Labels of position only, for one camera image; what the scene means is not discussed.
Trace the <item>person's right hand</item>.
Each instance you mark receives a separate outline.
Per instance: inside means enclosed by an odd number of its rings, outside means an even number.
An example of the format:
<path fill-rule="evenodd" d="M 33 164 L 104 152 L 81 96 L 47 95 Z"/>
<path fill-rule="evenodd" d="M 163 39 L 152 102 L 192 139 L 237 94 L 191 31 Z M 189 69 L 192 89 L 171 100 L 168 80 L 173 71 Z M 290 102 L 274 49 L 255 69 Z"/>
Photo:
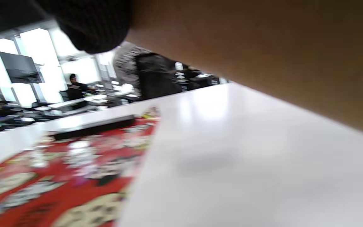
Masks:
<path fill-rule="evenodd" d="M 130 0 L 36 0 L 80 51 L 105 53 L 119 46 L 131 26 Z"/>

